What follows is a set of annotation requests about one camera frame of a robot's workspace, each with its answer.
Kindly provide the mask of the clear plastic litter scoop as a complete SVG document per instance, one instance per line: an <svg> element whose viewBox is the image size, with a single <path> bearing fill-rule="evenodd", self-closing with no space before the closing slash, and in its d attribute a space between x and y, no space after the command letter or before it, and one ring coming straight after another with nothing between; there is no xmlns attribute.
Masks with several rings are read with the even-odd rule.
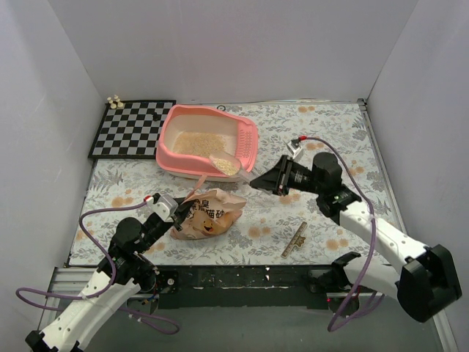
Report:
<svg viewBox="0 0 469 352"><path fill-rule="evenodd" d="M211 164L221 173L230 178L240 179L250 183L256 177L246 171L241 161L226 152L220 151L209 156Z"/></svg>

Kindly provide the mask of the orange cat litter bag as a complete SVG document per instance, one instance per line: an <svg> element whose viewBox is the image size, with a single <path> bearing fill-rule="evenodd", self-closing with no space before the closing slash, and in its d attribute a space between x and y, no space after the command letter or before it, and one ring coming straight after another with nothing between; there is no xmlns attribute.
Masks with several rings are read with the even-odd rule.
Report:
<svg viewBox="0 0 469 352"><path fill-rule="evenodd" d="M246 198L219 188L198 192L206 179L202 175L185 198L184 204L191 202L192 206L180 225L181 230L171 229L170 236L174 239L192 241L223 235L243 214Z"/></svg>

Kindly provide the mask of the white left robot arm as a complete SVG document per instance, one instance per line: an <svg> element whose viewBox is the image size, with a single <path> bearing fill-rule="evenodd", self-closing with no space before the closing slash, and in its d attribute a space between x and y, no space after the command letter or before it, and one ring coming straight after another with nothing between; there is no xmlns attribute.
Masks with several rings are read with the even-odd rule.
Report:
<svg viewBox="0 0 469 352"><path fill-rule="evenodd" d="M26 337L33 351L84 351L100 327L137 293L158 295L175 290L177 273L158 269L143 257L171 227L181 228L188 214L177 210L169 222L153 213L144 223L121 220L91 279L48 326Z"/></svg>

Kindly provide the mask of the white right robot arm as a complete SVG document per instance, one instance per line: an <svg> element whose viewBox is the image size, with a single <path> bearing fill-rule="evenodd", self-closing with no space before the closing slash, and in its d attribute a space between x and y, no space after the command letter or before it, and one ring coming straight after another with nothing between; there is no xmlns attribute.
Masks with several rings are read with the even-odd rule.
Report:
<svg viewBox="0 0 469 352"><path fill-rule="evenodd" d="M376 217L371 205L350 190L341 175L333 153L315 155L310 169L284 155L271 170L249 183L278 196L290 189L317 195L317 206L325 217L367 242L371 252L387 261L382 265L349 252L334 260L314 283L344 292L364 286L383 293L420 323L460 299L462 289L450 251L441 245L427 246Z"/></svg>

